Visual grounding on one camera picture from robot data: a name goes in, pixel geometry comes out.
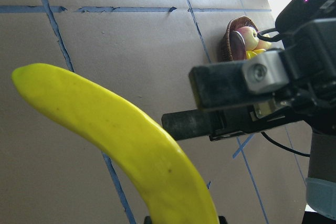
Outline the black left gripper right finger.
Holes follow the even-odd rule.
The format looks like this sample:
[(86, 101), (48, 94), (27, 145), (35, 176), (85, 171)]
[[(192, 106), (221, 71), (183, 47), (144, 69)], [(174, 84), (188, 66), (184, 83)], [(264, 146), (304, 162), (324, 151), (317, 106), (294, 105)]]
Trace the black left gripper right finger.
[(226, 224), (226, 218), (224, 216), (218, 216), (219, 224)]

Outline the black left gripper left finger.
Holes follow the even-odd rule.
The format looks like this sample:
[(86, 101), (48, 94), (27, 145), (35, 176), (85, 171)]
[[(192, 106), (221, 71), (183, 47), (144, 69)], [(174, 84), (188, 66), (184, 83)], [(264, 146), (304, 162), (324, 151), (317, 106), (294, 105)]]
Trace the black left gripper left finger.
[(146, 216), (144, 218), (144, 224), (152, 224), (152, 219), (150, 216)]

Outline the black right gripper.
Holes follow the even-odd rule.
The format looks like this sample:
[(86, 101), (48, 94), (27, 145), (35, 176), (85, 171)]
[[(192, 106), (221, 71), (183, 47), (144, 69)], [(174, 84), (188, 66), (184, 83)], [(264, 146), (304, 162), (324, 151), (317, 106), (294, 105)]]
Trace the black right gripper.
[(222, 112), (227, 137), (262, 132), (296, 121), (318, 134), (335, 134), (335, 0), (292, 0), (276, 20), (289, 84), (271, 100)]

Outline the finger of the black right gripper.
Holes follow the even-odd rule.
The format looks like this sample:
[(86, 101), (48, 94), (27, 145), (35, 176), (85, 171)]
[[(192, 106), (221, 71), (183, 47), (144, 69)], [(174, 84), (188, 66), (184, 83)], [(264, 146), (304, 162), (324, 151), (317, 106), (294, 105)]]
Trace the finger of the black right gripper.
[(222, 112), (188, 110), (167, 113), (161, 117), (162, 127), (177, 141), (208, 136), (211, 141), (224, 134), (226, 120)]
[(269, 101), (289, 84), (283, 50), (269, 50), (250, 60), (193, 67), (189, 80), (200, 110), (240, 108)]

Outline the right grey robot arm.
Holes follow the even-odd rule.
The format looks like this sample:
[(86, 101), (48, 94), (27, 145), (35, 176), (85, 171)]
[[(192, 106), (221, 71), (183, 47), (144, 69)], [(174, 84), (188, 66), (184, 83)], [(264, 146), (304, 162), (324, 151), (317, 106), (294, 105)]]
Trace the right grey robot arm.
[(189, 79), (197, 108), (164, 114), (174, 139), (208, 136), (212, 141), (305, 121), (312, 128), (306, 201), (335, 219), (335, 0), (292, 0), (265, 41), (282, 41), (250, 60), (197, 66)]

